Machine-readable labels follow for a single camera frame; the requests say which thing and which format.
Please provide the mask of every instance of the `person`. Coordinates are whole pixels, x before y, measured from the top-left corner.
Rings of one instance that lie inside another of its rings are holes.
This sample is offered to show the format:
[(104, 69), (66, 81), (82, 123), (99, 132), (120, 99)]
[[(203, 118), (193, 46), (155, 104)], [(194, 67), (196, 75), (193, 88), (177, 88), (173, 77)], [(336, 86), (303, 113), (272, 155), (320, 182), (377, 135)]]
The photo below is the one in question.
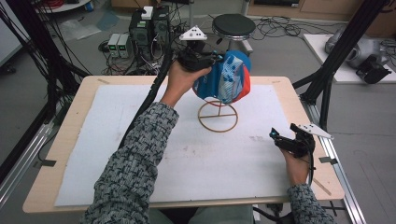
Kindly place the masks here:
[[(149, 223), (149, 197), (168, 136), (177, 124), (177, 101), (193, 82), (211, 68), (187, 72), (174, 61), (168, 84), (159, 102), (153, 103), (127, 133), (124, 145), (113, 153), (94, 185), (93, 203), (80, 223)], [(318, 204), (311, 188), (305, 184), (308, 166), (281, 150), (292, 187), (288, 190), (291, 210), (297, 223), (333, 223), (332, 216)]]

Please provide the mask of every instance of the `handheld controller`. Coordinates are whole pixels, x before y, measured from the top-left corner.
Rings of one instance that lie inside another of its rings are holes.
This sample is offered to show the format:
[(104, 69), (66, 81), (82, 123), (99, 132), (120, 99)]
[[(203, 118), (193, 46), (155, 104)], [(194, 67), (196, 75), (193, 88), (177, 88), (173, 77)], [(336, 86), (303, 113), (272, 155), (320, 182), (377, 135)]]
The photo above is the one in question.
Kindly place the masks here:
[(308, 152), (314, 152), (315, 150), (315, 140), (311, 133), (300, 129), (292, 123), (290, 129), (296, 133), (295, 139), (289, 139), (283, 137), (272, 128), (270, 132), (270, 137), (274, 139), (275, 145), (282, 149), (291, 152), (295, 158), (301, 158), (308, 154)]
[(180, 51), (177, 56), (178, 62), (190, 72), (195, 72), (212, 66), (215, 62), (223, 59), (215, 51), (211, 53), (198, 53), (190, 47)]

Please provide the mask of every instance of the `white robot part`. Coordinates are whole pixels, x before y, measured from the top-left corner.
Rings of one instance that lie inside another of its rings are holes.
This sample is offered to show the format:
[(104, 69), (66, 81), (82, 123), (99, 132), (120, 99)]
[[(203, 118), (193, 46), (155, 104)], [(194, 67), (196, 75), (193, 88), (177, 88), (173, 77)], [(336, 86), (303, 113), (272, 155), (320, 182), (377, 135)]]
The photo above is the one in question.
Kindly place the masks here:
[(202, 32), (198, 26), (192, 27), (179, 38), (180, 40), (207, 40), (206, 34), (204, 34), (204, 32)]
[(306, 133), (311, 133), (317, 136), (321, 136), (321, 137), (325, 137), (325, 138), (330, 138), (330, 139), (334, 139), (334, 137), (332, 135), (330, 135), (329, 133), (326, 133), (325, 131), (323, 131), (321, 128), (319, 128), (319, 126), (317, 126), (316, 124), (310, 123), (310, 124), (299, 124), (297, 125), (297, 127), (301, 130), (303, 130)]

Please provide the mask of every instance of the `sleeve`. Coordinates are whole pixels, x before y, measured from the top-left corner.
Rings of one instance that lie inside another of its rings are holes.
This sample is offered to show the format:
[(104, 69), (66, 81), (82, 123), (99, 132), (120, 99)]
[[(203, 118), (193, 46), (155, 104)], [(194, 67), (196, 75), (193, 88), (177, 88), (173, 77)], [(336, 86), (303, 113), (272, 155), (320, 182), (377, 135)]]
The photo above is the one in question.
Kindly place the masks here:
[(178, 119), (170, 106), (154, 103), (128, 133), (94, 185), (93, 203), (80, 223), (149, 223), (149, 197), (157, 165)]
[(332, 216), (320, 206), (307, 184), (289, 188), (288, 194), (296, 223), (335, 223)]

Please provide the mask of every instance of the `wooden table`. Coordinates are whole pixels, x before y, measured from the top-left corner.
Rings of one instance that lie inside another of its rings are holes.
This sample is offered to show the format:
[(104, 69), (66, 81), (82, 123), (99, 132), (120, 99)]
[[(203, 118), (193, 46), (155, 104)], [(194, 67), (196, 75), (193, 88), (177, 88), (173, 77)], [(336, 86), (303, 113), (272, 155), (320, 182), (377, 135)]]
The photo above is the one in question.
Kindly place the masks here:
[[(47, 160), (57, 161), (54, 167), (43, 166), (33, 184), (30, 193), (23, 205), (26, 213), (46, 213), (46, 212), (65, 212), (83, 211), (86, 206), (63, 206), (55, 207), (54, 202), (58, 191), (62, 185), (64, 169), (67, 164), (82, 124), (89, 112), (96, 90), (101, 85), (148, 85), (154, 77), (85, 77), (78, 93), (71, 104), (64, 123), (60, 128)], [(286, 77), (252, 77), (251, 83), (254, 85), (272, 85), (276, 90), (276, 95), (286, 114), (289, 123), (307, 124), (310, 122), (304, 112), (303, 106), (290, 81)], [(329, 163), (321, 163), (318, 158), (326, 157), (323, 147), (316, 138), (317, 147), (315, 149), (315, 171), (312, 188), (318, 200), (341, 200), (344, 191), (335, 175), (334, 169)], [(228, 200), (227, 202), (187, 202), (179, 203), (157, 203), (151, 204), (152, 207), (169, 206), (204, 206), (236, 203), (283, 203), (285, 198), (266, 198), (266, 199), (238, 199)]]

